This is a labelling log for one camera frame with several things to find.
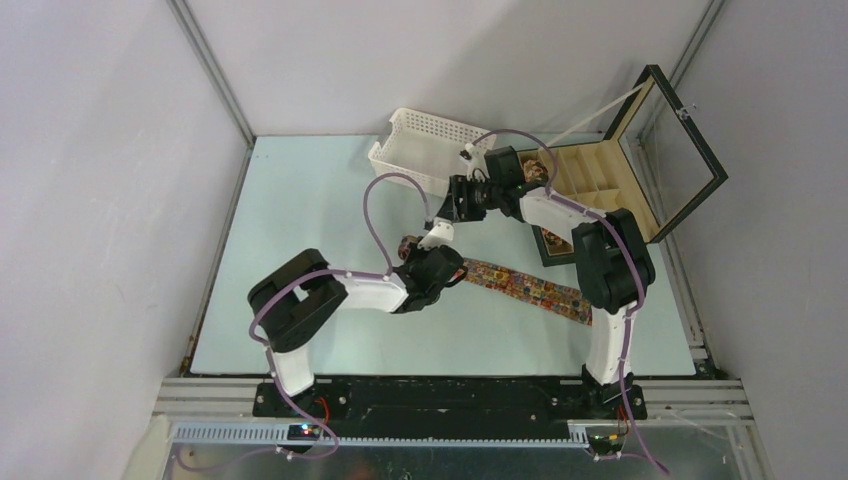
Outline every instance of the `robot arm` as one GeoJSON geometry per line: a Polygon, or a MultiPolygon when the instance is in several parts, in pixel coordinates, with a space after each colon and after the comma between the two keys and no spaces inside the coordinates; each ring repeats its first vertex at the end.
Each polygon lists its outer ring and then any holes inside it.
{"type": "MultiPolygon", "coordinates": [[[[463,157],[479,155],[471,151],[464,152],[463,157]]],[[[630,339],[624,335],[625,312],[637,301],[638,291],[621,250],[597,219],[604,218],[624,240],[647,289],[656,275],[633,214],[625,209],[609,213],[593,209],[556,192],[548,194],[540,183],[526,182],[512,147],[487,152],[485,160],[489,178],[481,181],[471,174],[451,177],[436,224],[480,221],[488,210],[498,209],[505,216],[549,230],[572,244],[580,291],[592,304],[592,341],[586,370],[599,386],[612,385],[619,379],[621,352],[630,351],[630,339]]],[[[630,373],[629,355],[622,373],[630,373]]]]}
{"type": "Polygon", "coordinates": [[[286,286],[312,272],[324,275],[300,284],[280,298],[262,316],[275,370],[283,389],[296,395],[314,382],[309,362],[309,340],[337,310],[372,309],[387,313],[418,311],[438,300],[444,288],[456,284],[463,259],[447,245],[417,248],[391,274],[367,274],[334,269],[316,249],[307,249],[259,282],[248,294],[258,314],[286,286]]]}
{"type": "MultiPolygon", "coordinates": [[[[451,177],[439,213],[426,225],[428,233],[418,240],[404,264],[394,267],[391,274],[333,270],[317,250],[309,249],[251,290],[248,301],[254,313],[258,313],[296,279],[318,270],[328,272],[301,285],[307,294],[303,300],[291,292],[259,322],[289,395],[312,385],[314,376],[309,367],[307,344],[336,310],[368,308],[406,313],[431,305],[444,288],[458,282],[463,269],[462,256],[447,245],[453,239],[453,224],[481,221],[493,209],[545,228],[574,246],[580,290],[593,308],[592,340],[585,373],[599,391],[614,390],[608,387],[619,379],[619,357],[622,351],[630,350],[629,344],[627,349],[623,348],[625,341],[629,342],[624,335],[626,307],[637,301],[638,292],[621,250],[597,219],[605,218],[624,240],[642,286],[647,289],[654,281],[655,272],[633,214],[625,209],[607,213],[556,193],[545,193],[539,183],[524,180],[518,156],[511,147],[490,151],[485,160],[489,178],[478,180],[473,174],[451,177]]],[[[629,358],[625,359],[622,373],[625,377],[630,373],[629,358]]]]}

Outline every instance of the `black box frame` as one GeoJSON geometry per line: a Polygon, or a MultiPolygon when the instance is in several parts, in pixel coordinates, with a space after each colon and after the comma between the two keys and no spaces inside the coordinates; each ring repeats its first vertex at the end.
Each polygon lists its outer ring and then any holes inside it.
{"type": "MultiPolygon", "coordinates": [[[[662,93],[666,102],[668,103],[668,106],[671,107],[672,111],[674,111],[674,112],[685,111],[684,106],[683,106],[683,102],[680,101],[680,98],[677,96],[677,93],[672,88],[671,84],[669,83],[668,79],[665,77],[665,74],[663,73],[662,69],[660,69],[659,65],[647,65],[647,66],[645,66],[645,69],[642,70],[642,73],[639,75],[639,78],[638,78],[638,80],[636,80],[636,83],[634,83],[633,87],[635,88],[635,87],[645,83],[645,81],[647,81],[648,79],[653,79],[653,81],[654,81],[653,87],[656,87],[660,90],[660,92],[662,93]]],[[[639,97],[640,92],[641,92],[641,90],[638,90],[638,91],[634,92],[633,94],[631,94],[629,97],[627,97],[627,99],[624,101],[624,104],[621,106],[621,108],[619,109],[615,118],[613,119],[612,123],[610,124],[609,128],[607,128],[607,131],[606,131],[606,134],[604,135],[603,140],[612,140],[613,139],[613,137],[615,136],[616,130],[618,130],[618,128],[621,126],[622,122],[627,117],[627,114],[630,111],[631,107],[634,107],[634,103],[636,102],[636,99],[639,97]]],[[[640,106],[641,106],[641,104],[635,105],[635,107],[637,109],[640,106]]],[[[692,140],[692,143],[695,145],[695,148],[700,153],[701,157],[704,160],[704,163],[707,165],[707,168],[709,168],[710,173],[713,175],[713,178],[709,182],[707,182],[707,184],[704,185],[704,187],[694,197],[692,197],[689,200],[688,203],[686,203],[686,205],[684,205],[684,207],[677,213],[677,215],[675,215],[670,220],[665,222],[664,225],[662,225],[662,227],[657,232],[657,234],[654,235],[654,237],[649,240],[649,243],[658,243],[663,238],[665,238],[669,233],[671,233],[672,230],[674,230],[674,228],[676,228],[680,224],[680,222],[682,222],[699,205],[701,205],[704,202],[704,200],[706,200],[710,195],[712,195],[712,193],[714,191],[716,191],[716,189],[722,183],[724,183],[725,180],[727,180],[727,178],[728,178],[727,172],[724,170],[724,167],[721,165],[721,163],[716,158],[715,154],[713,153],[709,144],[707,144],[703,135],[701,135],[700,130],[698,130],[698,127],[695,125],[695,122],[692,120],[692,118],[688,115],[675,115],[675,116],[677,117],[680,124],[683,126],[683,128],[686,131],[687,135],[689,136],[690,140],[692,140]]],[[[577,143],[577,144],[563,144],[563,145],[557,145],[557,147],[571,146],[571,145],[586,145],[586,144],[587,144],[587,142],[577,143]]],[[[640,188],[643,188],[642,194],[644,195],[645,194],[644,187],[641,185],[641,183],[639,184],[639,186],[640,186],[640,188]]],[[[574,263],[574,254],[573,253],[559,254],[559,255],[549,254],[547,246],[545,244],[544,236],[542,234],[542,229],[540,227],[537,227],[537,226],[534,225],[532,227],[532,230],[533,230],[533,237],[536,240],[536,246],[539,249],[539,255],[541,256],[541,259],[542,259],[542,265],[544,265],[545,267],[552,267],[552,266],[557,266],[557,265],[567,265],[567,264],[574,263]]]]}

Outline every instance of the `black mounting plate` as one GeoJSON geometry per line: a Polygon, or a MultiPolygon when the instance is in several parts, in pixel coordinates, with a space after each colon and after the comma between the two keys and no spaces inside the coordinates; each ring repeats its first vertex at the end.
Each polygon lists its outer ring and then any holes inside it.
{"type": "MultiPolygon", "coordinates": [[[[316,418],[327,402],[340,436],[402,439],[510,440],[568,438],[567,420],[616,418],[620,395],[593,404],[587,387],[568,377],[321,376],[294,400],[316,418]]],[[[647,418],[642,389],[628,392],[636,419],[647,418]]],[[[256,390],[254,417],[293,417],[273,383],[256,390]]]]}

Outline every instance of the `white wall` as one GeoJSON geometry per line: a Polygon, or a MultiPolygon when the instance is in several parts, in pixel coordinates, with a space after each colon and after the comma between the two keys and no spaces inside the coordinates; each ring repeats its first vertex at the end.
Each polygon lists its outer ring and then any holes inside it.
{"type": "Polygon", "coordinates": [[[263,135],[375,133],[401,106],[562,131],[670,71],[707,0],[190,3],[263,135]]]}
{"type": "Polygon", "coordinates": [[[735,1],[680,96],[730,179],[679,229],[780,479],[845,478],[848,4],[735,1]]]}
{"type": "Polygon", "coordinates": [[[0,8],[0,477],[116,478],[244,145],[167,3],[0,8]]]}

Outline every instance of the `white string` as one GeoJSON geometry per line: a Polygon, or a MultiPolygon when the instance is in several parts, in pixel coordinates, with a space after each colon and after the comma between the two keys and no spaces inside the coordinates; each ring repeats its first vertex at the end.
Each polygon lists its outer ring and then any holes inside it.
{"type": "Polygon", "coordinates": [[[553,139],[553,140],[551,140],[551,141],[547,142],[547,144],[546,144],[546,145],[547,145],[547,146],[549,146],[549,147],[554,146],[554,144],[556,144],[556,142],[558,142],[558,141],[562,140],[563,138],[565,138],[565,137],[567,137],[567,136],[571,135],[571,134],[572,134],[572,133],[574,133],[574,132],[575,132],[578,128],[580,128],[580,127],[582,127],[582,126],[586,125],[587,123],[591,122],[592,120],[594,120],[594,119],[595,119],[595,118],[597,118],[598,116],[602,115],[604,112],[606,112],[606,111],[607,111],[607,110],[609,110],[610,108],[612,108],[612,107],[614,107],[614,106],[618,105],[619,103],[623,102],[623,101],[624,101],[625,99],[627,99],[627,97],[629,97],[630,95],[633,95],[634,93],[636,93],[636,92],[638,92],[639,90],[641,90],[641,89],[642,89],[642,87],[643,87],[644,85],[645,85],[644,83],[640,83],[640,84],[639,84],[639,85],[637,85],[635,88],[633,88],[633,90],[630,90],[629,92],[625,93],[624,95],[622,95],[622,96],[620,96],[620,97],[616,98],[615,100],[613,100],[613,101],[612,101],[612,103],[608,104],[607,106],[605,106],[605,107],[601,108],[600,110],[598,110],[597,112],[593,113],[592,115],[589,115],[588,117],[586,117],[586,118],[584,118],[583,120],[581,120],[581,121],[580,121],[577,125],[574,125],[573,127],[569,128],[568,130],[566,130],[566,131],[564,131],[564,132],[560,133],[559,135],[557,135],[556,137],[554,137],[554,139],[553,139]]]}

